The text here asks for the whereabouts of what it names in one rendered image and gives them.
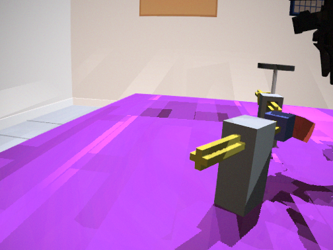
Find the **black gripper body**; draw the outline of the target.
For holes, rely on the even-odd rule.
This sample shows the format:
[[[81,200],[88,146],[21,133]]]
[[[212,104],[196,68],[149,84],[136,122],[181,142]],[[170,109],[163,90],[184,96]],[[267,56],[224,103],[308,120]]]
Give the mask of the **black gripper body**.
[[[326,10],[328,10],[328,26],[326,32],[319,32],[319,29],[313,33],[313,42],[317,44],[326,44],[333,47],[333,0],[324,0]]]

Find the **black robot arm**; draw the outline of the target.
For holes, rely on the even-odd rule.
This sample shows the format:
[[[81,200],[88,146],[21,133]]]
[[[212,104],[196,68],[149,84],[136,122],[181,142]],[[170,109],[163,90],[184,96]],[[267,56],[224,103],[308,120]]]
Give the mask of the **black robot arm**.
[[[326,5],[322,5],[320,11],[313,13],[310,13],[309,10],[300,11],[299,16],[292,17],[294,33],[301,34],[313,29],[319,29],[319,32],[326,32],[328,26],[328,10],[326,10],[325,7]]]

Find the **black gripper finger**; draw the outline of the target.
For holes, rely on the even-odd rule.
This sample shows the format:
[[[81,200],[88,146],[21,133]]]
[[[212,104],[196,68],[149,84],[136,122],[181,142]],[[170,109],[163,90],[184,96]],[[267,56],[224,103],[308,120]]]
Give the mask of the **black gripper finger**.
[[[330,84],[333,85],[333,47],[323,46],[330,55]]]
[[[327,77],[330,73],[330,55],[328,55],[328,52],[324,49],[323,46],[328,46],[326,44],[317,44],[313,43],[316,48],[320,51],[320,62],[321,62],[321,70],[322,70],[322,76]]]

